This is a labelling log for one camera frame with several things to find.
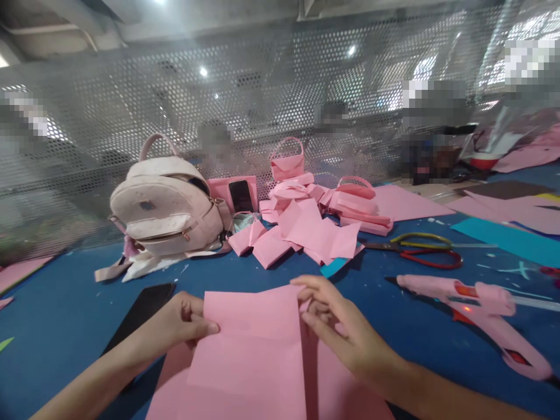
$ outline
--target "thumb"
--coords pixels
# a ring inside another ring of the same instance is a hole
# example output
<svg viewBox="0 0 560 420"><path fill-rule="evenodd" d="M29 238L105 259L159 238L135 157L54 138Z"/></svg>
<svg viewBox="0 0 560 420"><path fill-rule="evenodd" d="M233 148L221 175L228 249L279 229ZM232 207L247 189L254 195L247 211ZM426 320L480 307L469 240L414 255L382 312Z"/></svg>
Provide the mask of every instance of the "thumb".
<svg viewBox="0 0 560 420"><path fill-rule="evenodd" d="M185 323L182 330L182 340L196 340L197 338L206 337L207 335L217 334L220 332L220 327L213 321L208 321L203 318L193 320L192 322Z"/></svg>
<svg viewBox="0 0 560 420"><path fill-rule="evenodd" d="M319 317L309 312L304 312L302 313L302 319L339 359L347 351L348 343L346 340Z"/></svg>

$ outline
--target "person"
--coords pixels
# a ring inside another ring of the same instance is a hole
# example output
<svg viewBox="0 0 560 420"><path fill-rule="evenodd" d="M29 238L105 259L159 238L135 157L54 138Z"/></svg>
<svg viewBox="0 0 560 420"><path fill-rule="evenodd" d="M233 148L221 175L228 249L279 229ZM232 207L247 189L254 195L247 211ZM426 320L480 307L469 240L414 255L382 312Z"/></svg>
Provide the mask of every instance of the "person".
<svg viewBox="0 0 560 420"><path fill-rule="evenodd" d="M300 301L311 299L303 321L373 392L421 420L540 418L450 382L407 362L375 332L367 319L336 287L319 276L291 280L303 285ZM173 346L217 334L219 326L202 317L203 301L176 294L121 344L95 361L39 410L31 420L95 419L119 392ZM341 335L333 328L341 323Z"/></svg>

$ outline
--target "forearm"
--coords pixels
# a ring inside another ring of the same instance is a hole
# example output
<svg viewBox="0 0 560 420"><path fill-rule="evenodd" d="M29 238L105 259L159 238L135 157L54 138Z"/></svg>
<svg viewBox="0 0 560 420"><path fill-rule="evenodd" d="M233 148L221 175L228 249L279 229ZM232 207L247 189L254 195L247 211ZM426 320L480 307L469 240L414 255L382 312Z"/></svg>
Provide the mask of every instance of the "forearm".
<svg viewBox="0 0 560 420"><path fill-rule="evenodd" d="M540 417L461 387L439 375L408 363L383 385L384 398L421 420L507 419Z"/></svg>
<svg viewBox="0 0 560 420"><path fill-rule="evenodd" d="M141 370L119 346L95 361L30 420L95 419Z"/></svg>

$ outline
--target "hand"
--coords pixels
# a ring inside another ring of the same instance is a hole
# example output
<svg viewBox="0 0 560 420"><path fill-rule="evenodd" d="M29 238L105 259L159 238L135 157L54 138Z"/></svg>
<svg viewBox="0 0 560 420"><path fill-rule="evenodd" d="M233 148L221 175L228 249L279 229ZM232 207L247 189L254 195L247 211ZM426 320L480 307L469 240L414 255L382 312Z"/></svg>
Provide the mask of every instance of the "hand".
<svg viewBox="0 0 560 420"><path fill-rule="evenodd" d="M384 396L385 379L405 372L408 363L372 328L355 304L345 299L325 277L304 275L290 281L305 285L298 299L313 299L303 321L357 378ZM337 332L340 322L344 331Z"/></svg>
<svg viewBox="0 0 560 420"><path fill-rule="evenodd" d="M129 367L142 371L181 342L194 346L198 339L220 330L202 318L203 304L202 299L179 292L114 350Z"/></svg>

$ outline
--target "scissor handle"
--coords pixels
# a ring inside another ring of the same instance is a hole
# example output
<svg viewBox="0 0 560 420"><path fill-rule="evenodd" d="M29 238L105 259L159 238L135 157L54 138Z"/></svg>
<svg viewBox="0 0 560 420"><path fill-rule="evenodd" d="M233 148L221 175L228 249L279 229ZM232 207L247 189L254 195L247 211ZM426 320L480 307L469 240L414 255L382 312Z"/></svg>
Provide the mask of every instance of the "scissor handle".
<svg viewBox="0 0 560 420"><path fill-rule="evenodd" d="M414 257L420 254L447 254L452 256L455 262L453 264L438 264L436 262L431 262L428 260L423 260L421 258ZM455 251L451 250L440 250L440 249L420 249L420 250L402 250L400 256L406 258L407 260L414 261L419 264L427 265L429 267L440 268L441 270L455 270L463 265L463 257L457 254Z"/></svg>
<svg viewBox="0 0 560 420"><path fill-rule="evenodd" d="M429 244L429 243L423 243L423 242L408 242L408 241L402 241L403 239L406 239L408 237L411 236L418 236L418 237L427 237L430 239L435 239L438 240L440 242L443 242L445 245L436 245L436 244ZM401 236L397 236L396 238L391 239L391 242L396 242L399 245L402 246L412 246L412 247L416 247L416 248L426 248L426 249L432 249L432 250L450 250L453 247L453 242L451 242L449 239L444 238L443 236L439 236L433 233L424 233L424 232L411 232L411 233L405 233L402 234Z"/></svg>

